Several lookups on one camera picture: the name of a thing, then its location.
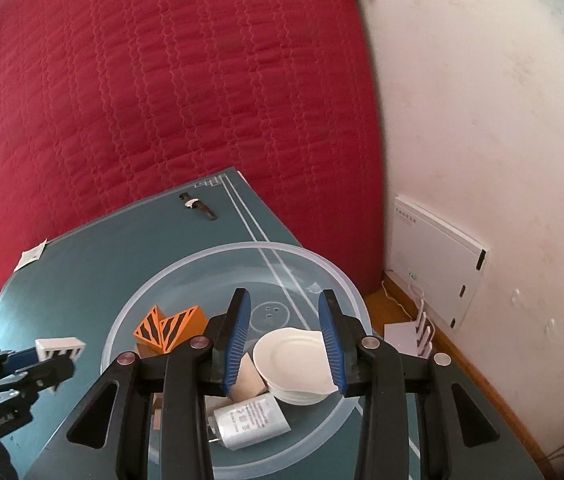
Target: clear plastic basin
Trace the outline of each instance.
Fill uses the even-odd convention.
[[[360,293],[336,266],[301,247],[241,242],[192,254],[158,272],[130,298],[115,319],[102,353],[102,371],[121,352],[132,350],[133,330],[154,304],[167,316],[200,305],[207,318],[223,314],[237,287],[251,294],[251,326],[245,351],[265,333],[292,326],[319,330],[318,296],[332,288],[344,314],[356,316],[371,333]],[[347,420],[357,399],[339,393],[313,406],[280,402],[291,431],[237,451],[212,443],[216,480],[254,478],[288,467],[324,444]],[[159,462],[159,434],[151,436],[149,458]]]

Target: metal screw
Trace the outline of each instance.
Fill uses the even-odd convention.
[[[196,335],[191,339],[190,345],[193,348],[197,348],[198,350],[202,348],[206,348],[211,343],[211,340],[207,338],[205,335]]]
[[[362,346],[369,350],[375,350],[380,346],[380,341],[377,337],[366,336],[362,338]]]
[[[439,352],[433,356],[433,361],[440,366],[448,366],[451,364],[451,357],[444,352]]]
[[[117,356],[117,362],[121,365],[130,365],[135,362],[135,354],[133,352],[122,352]]]

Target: stack of plates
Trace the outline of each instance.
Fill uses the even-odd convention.
[[[319,331],[273,330],[255,344],[253,362],[269,391],[282,402],[308,406],[337,391]]]

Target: red mattress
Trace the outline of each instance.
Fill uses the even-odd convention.
[[[0,288],[44,238],[236,166],[370,292],[381,150],[354,0],[0,0]]]

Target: wooden baseboard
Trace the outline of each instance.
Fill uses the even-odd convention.
[[[417,307],[411,300],[409,295],[401,290],[392,279],[384,275],[384,287],[389,296],[398,301],[411,318],[417,316]],[[396,323],[408,321],[407,315],[402,312],[400,307],[393,301],[388,300],[384,295],[383,290],[371,294],[364,298],[366,307],[371,317],[371,324],[374,330],[380,335],[383,333],[383,326],[386,323]],[[539,444],[531,436],[531,433],[526,429],[526,426],[518,418],[518,416],[511,410],[502,396],[497,393],[495,388],[489,383],[486,377],[470,362],[456,345],[444,334],[441,330],[436,331],[436,336],[433,341],[436,350],[449,354],[454,361],[459,365],[462,371],[481,389],[482,393],[489,399],[489,402],[498,410],[498,413],[504,418],[509,428],[513,431],[515,436],[529,453],[531,458],[536,462],[538,468],[544,475],[546,480],[558,480],[558,475],[553,469],[550,462],[547,461],[546,455],[542,452]]]

